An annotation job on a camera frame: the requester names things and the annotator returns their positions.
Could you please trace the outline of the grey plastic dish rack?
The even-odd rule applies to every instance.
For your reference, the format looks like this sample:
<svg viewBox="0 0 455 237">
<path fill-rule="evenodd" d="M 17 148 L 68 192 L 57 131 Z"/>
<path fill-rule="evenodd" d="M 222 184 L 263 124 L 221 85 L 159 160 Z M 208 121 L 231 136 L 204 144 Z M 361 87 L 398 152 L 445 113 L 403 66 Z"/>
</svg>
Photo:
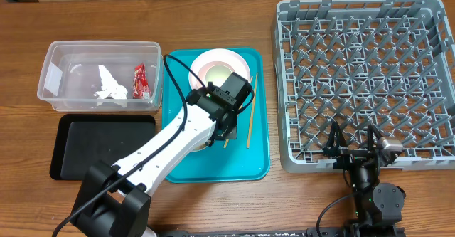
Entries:
<svg viewBox="0 0 455 237">
<path fill-rule="evenodd" d="M 283 0 L 272 29 L 279 151 L 290 173 L 329 172 L 332 122 L 403 144 L 396 169 L 454 168 L 454 36 L 441 0 Z"/>
</svg>

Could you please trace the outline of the red snack wrapper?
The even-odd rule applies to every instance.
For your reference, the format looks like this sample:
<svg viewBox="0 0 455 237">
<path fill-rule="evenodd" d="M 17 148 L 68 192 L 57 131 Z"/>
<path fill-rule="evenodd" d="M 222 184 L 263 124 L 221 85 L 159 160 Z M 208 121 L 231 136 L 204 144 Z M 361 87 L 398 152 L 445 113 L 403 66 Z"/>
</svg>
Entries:
<svg viewBox="0 0 455 237">
<path fill-rule="evenodd" d="M 146 78 L 146 69 L 145 65 L 142 63 L 134 69 L 133 98 L 149 99 L 150 96 L 151 92 Z"/>
</svg>

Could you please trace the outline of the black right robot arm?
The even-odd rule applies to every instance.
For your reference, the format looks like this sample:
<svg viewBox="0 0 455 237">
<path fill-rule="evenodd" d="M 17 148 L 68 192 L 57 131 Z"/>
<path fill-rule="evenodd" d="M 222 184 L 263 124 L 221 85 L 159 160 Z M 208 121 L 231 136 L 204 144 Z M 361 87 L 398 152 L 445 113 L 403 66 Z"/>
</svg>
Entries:
<svg viewBox="0 0 455 237">
<path fill-rule="evenodd" d="M 323 155 L 332 157 L 334 169 L 343 172 L 345 183 L 352 193 L 331 202 L 318 216 L 316 232 L 323 235 L 321 219 L 336 204 L 352 198 L 356 218 L 347 220 L 341 228 L 329 236 L 371 237 L 404 236 L 405 230 L 396 227 L 402 220 L 402 208 L 406 193 L 394 184 L 380 181 L 380 170 L 392 164 L 401 155 L 404 147 L 400 141 L 382 135 L 374 125 L 368 125 L 364 149 L 349 149 L 341 127 L 336 121 L 331 124 Z"/>
</svg>

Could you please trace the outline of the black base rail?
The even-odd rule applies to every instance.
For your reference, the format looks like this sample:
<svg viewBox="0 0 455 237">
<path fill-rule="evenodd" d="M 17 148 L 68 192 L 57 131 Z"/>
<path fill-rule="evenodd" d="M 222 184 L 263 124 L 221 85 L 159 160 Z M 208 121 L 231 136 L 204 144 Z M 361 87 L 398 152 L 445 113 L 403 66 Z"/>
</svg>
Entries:
<svg viewBox="0 0 455 237">
<path fill-rule="evenodd" d="M 354 236 L 342 228 L 321 228 L 323 237 Z M 396 233 L 362 233 L 360 236 L 398 236 L 405 237 L 403 228 L 397 228 Z M 300 231 L 228 231 L 228 232 L 187 232 L 187 231 L 162 231 L 157 232 L 158 237 L 317 237 L 316 228 Z"/>
</svg>

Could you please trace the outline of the white pink-rimmed plate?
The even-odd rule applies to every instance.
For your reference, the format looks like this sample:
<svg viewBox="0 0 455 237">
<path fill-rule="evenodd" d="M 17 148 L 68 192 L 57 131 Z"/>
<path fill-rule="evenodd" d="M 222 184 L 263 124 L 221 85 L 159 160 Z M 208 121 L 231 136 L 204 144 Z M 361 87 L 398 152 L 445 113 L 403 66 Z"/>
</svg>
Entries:
<svg viewBox="0 0 455 237">
<path fill-rule="evenodd" d="M 239 54 L 226 48 L 216 48 L 200 54 L 191 64 L 191 70 L 199 77 L 204 85 L 205 74 L 210 66 L 222 63 L 230 66 L 232 73 L 237 73 L 248 82 L 251 80 L 250 67 L 246 60 Z"/>
</svg>

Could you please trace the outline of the white bowl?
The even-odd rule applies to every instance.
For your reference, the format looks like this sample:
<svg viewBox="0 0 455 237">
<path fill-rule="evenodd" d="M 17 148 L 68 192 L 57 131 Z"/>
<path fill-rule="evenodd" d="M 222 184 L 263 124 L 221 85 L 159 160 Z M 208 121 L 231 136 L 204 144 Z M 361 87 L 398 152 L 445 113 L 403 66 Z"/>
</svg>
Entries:
<svg viewBox="0 0 455 237">
<path fill-rule="evenodd" d="M 199 151 L 204 150 L 205 148 L 208 148 L 208 145 L 206 143 L 202 143 L 199 146 L 195 147 L 193 149 L 193 152 L 199 152 Z"/>
</svg>

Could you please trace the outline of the wooden chopstick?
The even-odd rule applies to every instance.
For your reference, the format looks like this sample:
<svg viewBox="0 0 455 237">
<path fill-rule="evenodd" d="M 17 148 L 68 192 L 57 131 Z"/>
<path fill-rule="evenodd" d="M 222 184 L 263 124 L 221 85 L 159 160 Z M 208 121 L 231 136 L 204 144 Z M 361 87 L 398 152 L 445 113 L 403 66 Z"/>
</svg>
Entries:
<svg viewBox="0 0 455 237">
<path fill-rule="evenodd" d="M 241 110 L 241 108 L 244 107 L 244 104 L 242 104 L 239 108 L 239 110 Z M 225 140 L 225 144 L 223 145 L 223 148 L 226 149 L 227 146 L 228 146 L 228 143 L 229 143 L 229 139 Z"/>
<path fill-rule="evenodd" d="M 258 85 L 258 73 L 255 75 L 255 85 L 254 85 L 254 96 L 252 98 L 252 107 L 250 112 L 250 125 L 247 137 L 247 149 L 250 148 L 251 137 L 252 137 L 252 127 L 254 123 L 254 113 L 255 113 L 255 100 L 256 100 L 256 93 L 257 93 L 257 85 Z"/>
</svg>

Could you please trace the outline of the white paper cup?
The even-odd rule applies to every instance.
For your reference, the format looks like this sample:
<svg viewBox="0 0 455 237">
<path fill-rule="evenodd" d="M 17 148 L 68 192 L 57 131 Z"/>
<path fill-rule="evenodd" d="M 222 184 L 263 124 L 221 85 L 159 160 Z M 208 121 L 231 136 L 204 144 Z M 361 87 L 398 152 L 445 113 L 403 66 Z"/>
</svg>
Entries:
<svg viewBox="0 0 455 237">
<path fill-rule="evenodd" d="M 215 63 L 207 70 L 207 73 L 205 74 L 205 82 L 206 84 L 212 83 L 215 86 L 221 87 L 232 72 L 233 70 L 230 66 L 222 63 Z"/>
</svg>

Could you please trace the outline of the white napkin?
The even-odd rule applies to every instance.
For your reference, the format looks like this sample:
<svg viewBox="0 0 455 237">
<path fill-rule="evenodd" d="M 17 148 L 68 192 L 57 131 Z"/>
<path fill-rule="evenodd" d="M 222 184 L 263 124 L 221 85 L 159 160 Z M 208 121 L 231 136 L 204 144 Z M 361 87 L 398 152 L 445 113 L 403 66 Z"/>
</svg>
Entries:
<svg viewBox="0 0 455 237">
<path fill-rule="evenodd" d="M 104 65 L 98 65 L 98 68 L 102 85 L 94 96 L 98 100 L 113 99 L 115 104 L 125 108 L 127 103 L 124 100 L 127 99 L 128 90 L 113 78 Z"/>
</svg>

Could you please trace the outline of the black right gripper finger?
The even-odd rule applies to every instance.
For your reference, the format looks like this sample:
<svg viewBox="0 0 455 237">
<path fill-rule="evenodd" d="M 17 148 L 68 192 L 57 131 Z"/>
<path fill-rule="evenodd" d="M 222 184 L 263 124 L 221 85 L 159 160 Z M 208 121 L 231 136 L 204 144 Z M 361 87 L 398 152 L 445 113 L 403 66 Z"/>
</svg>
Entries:
<svg viewBox="0 0 455 237">
<path fill-rule="evenodd" d="M 331 131 L 328 136 L 328 140 L 326 143 L 326 149 L 329 150 L 336 150 L 340 147 L 347 147 L 346 139 L 343 136 L 343 132 L 339 126 L 339 124 L 333 120 L 331 123 Z"/>
<path fill-rule="evenodd" d="M 367 150 L 369 152 L 378 152 L 382 149 L 381 139 L 383 135 L 373 124 L 368 125 L 367 128 Z"/>
</svg>

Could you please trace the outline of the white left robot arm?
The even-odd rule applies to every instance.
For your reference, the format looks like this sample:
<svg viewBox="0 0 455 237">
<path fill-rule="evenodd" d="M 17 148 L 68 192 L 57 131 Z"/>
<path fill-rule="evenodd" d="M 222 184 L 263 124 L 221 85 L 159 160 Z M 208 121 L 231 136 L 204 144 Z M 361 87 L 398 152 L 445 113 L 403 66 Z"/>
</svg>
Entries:
<svg viewBox="0 0 455 237">
<path fill-rule="evenodd" d="M 190 152 L 216 140 L 234 139 L 237 116 L 253 91 L 231 74 L 220 86 L 189 92 L 177 116 L 144 146 L 109 165 L 87 171 L 70 222 L 86 236 L 155 236 L 148 226 L 157 187 Z"/>
</svg>

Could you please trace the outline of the teal plastic tray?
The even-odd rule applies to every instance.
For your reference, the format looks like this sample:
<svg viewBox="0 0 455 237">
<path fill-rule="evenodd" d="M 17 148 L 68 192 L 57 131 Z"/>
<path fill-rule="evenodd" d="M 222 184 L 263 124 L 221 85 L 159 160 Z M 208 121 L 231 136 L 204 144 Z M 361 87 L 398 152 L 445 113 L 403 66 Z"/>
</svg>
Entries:
<svg viewBox="0 0 455 237">
<path fill-rule="evenodd" d="M 239 116 L 237 139 L 230 140 L 226 149 L 225 142 L 215 141 L 214 145 L 199 152 L 190 152 L 166 177 L 178 184 L 205 183 L 220 181 L 250 181 L 265 177 L 270 168 L 269 130 L 267 117 L 266 88 L 262 57 L 253 48 L 228 48 L 239 53 L 247 62 L 253 76 L 258 73 L 258 85 L 255 100 L 254 123 L 250 148 L 247 149 L 247 137 L 250 125 L 250 105 Z M 188 67 L 203 52 L 209 49 L 176 50 L 171 55 L 182 60 Z M 172 59 L 167 60 L 169 68 L 183 94 L 190 90 L 188 75 L 184 67 Z M 171 122 L 182 107 L 177 90 L 171 82 L 166 69 L 163 76 L 162 128 Z"/>
</svg>

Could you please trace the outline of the clear plastic waste bin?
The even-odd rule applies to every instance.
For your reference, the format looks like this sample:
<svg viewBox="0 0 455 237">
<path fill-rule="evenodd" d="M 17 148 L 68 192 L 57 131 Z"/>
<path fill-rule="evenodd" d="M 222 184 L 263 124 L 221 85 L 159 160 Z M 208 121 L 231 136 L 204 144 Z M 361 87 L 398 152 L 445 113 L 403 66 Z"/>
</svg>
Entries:
<svg viewBox="0 0 455 237">
<path fill-rule="evenodd" d="M 161 105 L 163 71 L 153 41 L 54 41 L 37 97 L 61 112 L 152 112 Z"/>
</svg>

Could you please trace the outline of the black plastic tray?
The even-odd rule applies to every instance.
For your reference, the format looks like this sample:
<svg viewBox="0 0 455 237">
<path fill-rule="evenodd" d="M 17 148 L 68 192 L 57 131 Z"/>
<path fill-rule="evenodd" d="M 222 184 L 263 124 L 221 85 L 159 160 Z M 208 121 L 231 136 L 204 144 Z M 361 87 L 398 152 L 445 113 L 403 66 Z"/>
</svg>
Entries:
<svg viewBox="0 0 455 237">
<path fill-rule="evenodd" d="M 49 175 L 54 180 L 83 180 L 95 162 L 112 165 L 155 134 L 156 120 L 151 115 L 63 115 Z"/>
</svg>

